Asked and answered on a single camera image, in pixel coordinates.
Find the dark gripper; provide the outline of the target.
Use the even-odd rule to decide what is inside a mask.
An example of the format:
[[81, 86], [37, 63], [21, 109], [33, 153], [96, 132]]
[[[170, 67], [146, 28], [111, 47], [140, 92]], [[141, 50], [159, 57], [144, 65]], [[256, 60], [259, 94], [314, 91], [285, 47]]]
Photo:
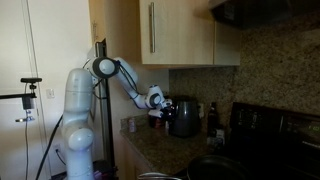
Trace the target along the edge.
[[171, 121], [175, 115], [175, 107], [174, 105], [170, 105], [161, 110], [162, 115], [161, 118], [165, 121]]

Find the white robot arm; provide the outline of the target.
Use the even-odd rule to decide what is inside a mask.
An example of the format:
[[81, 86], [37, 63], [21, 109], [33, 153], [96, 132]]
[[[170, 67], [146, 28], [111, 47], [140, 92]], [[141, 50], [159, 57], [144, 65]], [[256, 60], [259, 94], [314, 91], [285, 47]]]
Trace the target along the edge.
[[137, 73], [123, 58], [97, 57], [90, 59], [83, 68], [72, 69], [65, 86], [62, 114], [62, 137], [65, 146], [66, 180], [95, 180], [92, 145], [97, 103], [95, 85], [99, 80], [116, 78], [138, 109], [147, 109], [153, 117], [162, 118], [164, 110], [173, 102], [164, 97], [158, 85], [150, 85], [145, 94], [136, 87]]

